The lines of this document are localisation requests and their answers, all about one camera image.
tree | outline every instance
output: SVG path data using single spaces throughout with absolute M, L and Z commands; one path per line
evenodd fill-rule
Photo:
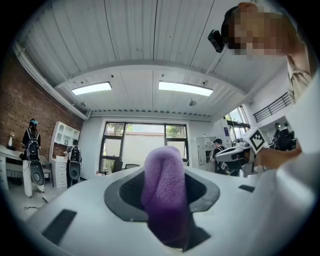
M 229 114 L 227 114 L 227 115 L 225 116 L 225 119 L 226 119 L 227 121 L 235 121 L 235 122 L 236 122 L 236 118 L 233 118 L 233 119 L 231 120 Z
M 186 137 L 186 130 L 184 126 L 173 126 L 167 125 L 166 126 L 166 136 L 171 138 L 185 138 Z
M 108 124 L 108 128 L 113 128 L 113 135 L 114 136 L 120 136 L 121 132 L 124 131 L 124 126 L 125 125 L 123 123 L 109 123 Z M 127 132 L 133 131 L 132 124 L 127 124 L 125 128 L 126 128 Z

white shelf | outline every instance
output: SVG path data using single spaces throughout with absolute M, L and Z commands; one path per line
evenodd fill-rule
M 57 121 L 53 130 L 49 159 L 52 160 L 54 144 L 72 146 L 74 140 L 78 140 L 80 131 L 73 129 L 72 127 L 64 124 L 63 122 Z

floor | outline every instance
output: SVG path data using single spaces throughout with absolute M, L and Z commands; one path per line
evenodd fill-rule
M 36 186 L 32 186 L 32 198 L 28 198 L 25 195 L 24 186 L 13 185 L 8 180 L 9 191 L 7 193 L 7 197 L 9 203 L 11 204 L 11 208 L 16 214 L 18 218 L 23 221 L 26 221 L 31 215 L 33 215 L 38 209 L 36 208 L 29 208 L 24 209 L 24 207 L 41 207 L 46 202 L 42 199 L 50 203 L 53 199 L 57 196 L 61 195 L 67 188 L 56 188 L 52 186 L 52 183 L 46 182 L 44 184 L 44 193 L 40 193 Z

window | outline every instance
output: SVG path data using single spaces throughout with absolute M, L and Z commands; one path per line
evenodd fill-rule
M 228 123 L 228 130 L 232 144 L 241 138 L 250 129 L 246 113 L 242 106 L 237 107 L 235 110 L 225 116 Z
M 116 159 L 122 157 L 125 129 L 125 123 L 107 122 L 105 124 L 99 160 L 100 173 L 112 173 Z
M 185 125 L 165 124 L 164 144 L 174 146 L 180 151 L 183 162 L 189 165 L 188 137 Z
M 248 123 L 246 113 L 245 113 L 242 106 L 237 107 L 235 110 L 233 110 L 232 112 L 227 114 L 225 116 L 225 119 L 227 121 L 232 121 L 232 122 L 237 122 L 237 123 L 243 123 L 243 124 Z
M 165 145 L 165 127 L 157 124 L 129 123 L 125 129 L 122 161 L 143 166 L 147 155 Z
M 188 137 L 185 125 L 107 122 L 101 142 L 99 172 L 111 173 L 120 157 L 126 164 L 143 166 L 150 151 L 176 147 L 185 165 L 189 165 Z

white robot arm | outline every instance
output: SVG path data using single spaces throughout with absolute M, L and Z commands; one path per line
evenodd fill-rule
M 254 127 L 248 130 L 242 138 L 237 140 L 238 145 L 227 148 L 215 155 L 218 162 L 224 162 L 230 169 L 242 169 L 244 176 L 247 177 L 254 171 L 254 162 L 257 153 L 264 147 L 266 142 L 261 131 Z M 245 157 L 245 153 L 250 152 L 249 158 Z

